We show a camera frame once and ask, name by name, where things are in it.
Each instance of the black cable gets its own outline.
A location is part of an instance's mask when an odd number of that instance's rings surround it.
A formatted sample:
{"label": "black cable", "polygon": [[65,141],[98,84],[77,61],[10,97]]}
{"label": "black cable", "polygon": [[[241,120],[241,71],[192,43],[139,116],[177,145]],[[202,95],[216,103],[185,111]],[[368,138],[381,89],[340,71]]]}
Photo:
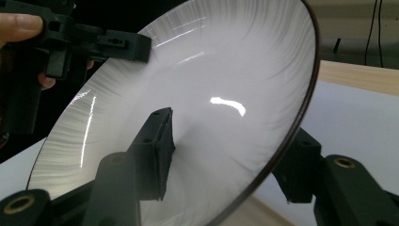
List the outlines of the black cable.
{"label": "black cable", "polygon": [[378,0],[375,0],[375,6],[373,10],[373,19],[372,19],[372,25],[370,26],[370,33],[369,33],[369,39],[367,40],[367,45],[366,45],[366,52],[364,53],[364,65],[367,66],[367,52],[369,50],[369,44],[370,44],[370,38],[372,37],[373,33],[373,24],[374,24],[374,18],[375,18],[375,9],[376,9],[376,2]]}
{"label": "black cable", "polygon": [[381,7],[382,0],[379,0],[379,9],[378,9],[378,51],[379,51],[379,61],[381,63],[381,68],[384,67],[382,63],[382,49],[381,49]]}

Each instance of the black mounting bracket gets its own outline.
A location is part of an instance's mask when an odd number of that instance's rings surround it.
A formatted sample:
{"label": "black mounting bracket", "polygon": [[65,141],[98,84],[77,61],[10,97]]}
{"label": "black mounting bracket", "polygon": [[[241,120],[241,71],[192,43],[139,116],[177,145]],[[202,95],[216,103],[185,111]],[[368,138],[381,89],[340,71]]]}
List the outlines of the black mounting bracket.
{"label": "black mounting bracket", "polygon": [[127,152],[102,159],[95,180],[53,201],[45,190],[17,192],[0,201],[0,225],[140,226],[140,201],[166,194],[174,150],[171,108],[154,111]]}
{"label": "black mounting bracket", "polygon": [[355,159],[323,157],[322,146],[300,129],[273,170],[292,203],[310,203],[318,225],[399,225],[399,197],[384,191]]}
{"label": "black mounting bracket", "polygon": [[16,57],[10,76],[0,76],[1,89],[7,96],[0,132],[33,132],[41,91],[39,72],[83,86],[89,60],[114,57],[148,62],[150,38],[77,24],[69,16],[73,6],[73,0],[0,0],[2,13],[38,15],[43,20],[37,37],[5,46],[16,51]]}

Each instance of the white bowl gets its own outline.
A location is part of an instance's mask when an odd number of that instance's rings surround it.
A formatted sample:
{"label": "white bowl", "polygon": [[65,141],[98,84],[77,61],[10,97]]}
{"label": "white bowl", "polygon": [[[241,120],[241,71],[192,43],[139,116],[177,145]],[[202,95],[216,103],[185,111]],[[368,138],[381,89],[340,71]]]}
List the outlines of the white bowl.
{"label": "white bowl", "polygon": [[127,150],[155,110],[173,109],[176,151],[143,225],[218,221],[270,172],[298,129],[318,73],[299,0],[193,0],[147,25],[148,64],[108,59],[46,139],[29,188],[56,198]]}

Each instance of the human finger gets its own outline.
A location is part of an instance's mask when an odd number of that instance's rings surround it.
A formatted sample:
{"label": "human finger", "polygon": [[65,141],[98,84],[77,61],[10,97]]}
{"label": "human finger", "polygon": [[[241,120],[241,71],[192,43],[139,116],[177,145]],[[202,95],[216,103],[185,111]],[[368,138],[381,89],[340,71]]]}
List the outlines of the human finger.
{"label": "human finger", "polygon": [[41,84],[41,90],[49,89],[56,84],[56,80],[54,78],[47,77],[44,72],[39,73],[38,81]]}
{"label": "human finger", "polygon": [[40,34],[43,21],[39,16],[0,13],[0,48],[11,41],[28,40]]}

